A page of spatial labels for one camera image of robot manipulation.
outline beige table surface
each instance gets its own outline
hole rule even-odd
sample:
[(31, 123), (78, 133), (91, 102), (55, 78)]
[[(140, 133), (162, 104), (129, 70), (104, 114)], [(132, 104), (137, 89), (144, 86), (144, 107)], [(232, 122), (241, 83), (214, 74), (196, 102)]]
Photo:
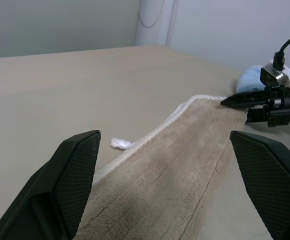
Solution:
[[(229, 96), (239, 74), (162, 46), (0, 58), (0, 217), (63, 140), (100, 130), (98, 170), (121, 153), (109, 146), (112, 137), (139, 139), (193, 95)], [(256, 128), (290, 147), (286, 128)], [(231, 187), (240, 178), (237, 167), (231, 168), (234, 174), (222, 186), (232, 189), (228, 202), (239, 200), (244, 191), (242, 182)], [(207, 223), (214, 221), (215, 209)], [(222, 221), (218, 225), (224, 228)], [(213, 239), (209, 227), (202, 239)], [(230, 236), (235, 229), (224, 231)]]

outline white piping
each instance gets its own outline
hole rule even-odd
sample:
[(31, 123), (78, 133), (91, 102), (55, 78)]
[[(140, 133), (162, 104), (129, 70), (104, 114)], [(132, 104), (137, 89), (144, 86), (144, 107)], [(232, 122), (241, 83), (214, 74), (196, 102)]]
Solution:
[(180, 104), (176, 110), (157, 128), (152, 130), (146, 136), (140, 138), (133, 146), (126, 151), (124, 151), (120, 156), (118, 156), (111, 163), (107, 164), (102, 169), (98, 170), (93, 177), (92, 185), (98, 184), (103, 178), (105, 178), (109, 173), (111, 173), (117, 166), (123, 163), (127, 158), (129, 158), (132, 154), (134, 154), (137, 150), (139, 150), (143, 145), (145, 145), (148, 141), (150, 141), (153, 137), (163, 131), (170, 124), (175, 122), (184, 112), (185, 110), (197, 99), (211, 99), (211, 100), (224, 100), (226, 97), (223, 96), (211, 96), (211, 95), (194, 95), (188, 101)]

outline robotic arm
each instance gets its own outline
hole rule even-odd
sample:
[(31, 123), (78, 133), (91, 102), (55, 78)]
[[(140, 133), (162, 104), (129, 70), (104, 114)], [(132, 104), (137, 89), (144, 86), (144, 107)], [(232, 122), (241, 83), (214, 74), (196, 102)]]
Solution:
[(290, 122), (290, 68), (284, 65), (284, 49), (288, 40), (274, 59), (261, 68), (263, 91), (238, 93), (221, 102), (234, 109), (248, 109), (247, 123), (267, 122), (269, 127), (288, 125)]

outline blue cloth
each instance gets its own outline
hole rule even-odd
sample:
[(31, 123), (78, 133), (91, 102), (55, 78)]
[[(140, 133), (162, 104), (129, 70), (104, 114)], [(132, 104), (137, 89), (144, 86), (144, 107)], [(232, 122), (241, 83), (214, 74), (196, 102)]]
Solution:
[(264, 90), (265, 85), (260, 80), (261, 68), (262, 66), (255, 65), (243, 72), (237, 81), (236, 93), (250, 93)]

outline towel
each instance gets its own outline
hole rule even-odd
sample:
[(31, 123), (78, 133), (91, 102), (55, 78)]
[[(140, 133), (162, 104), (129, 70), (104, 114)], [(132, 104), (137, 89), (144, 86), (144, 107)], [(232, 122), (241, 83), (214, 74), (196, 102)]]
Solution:
[(96, 172), (75, 240), (197, 240), (246, 113), (198, 95)]
[(236, 93), (250, 93), (264, 90), (265, 85), (260, 80), (261, 68), (262, 66), (255, 65), (243, 72), (237, 81)]

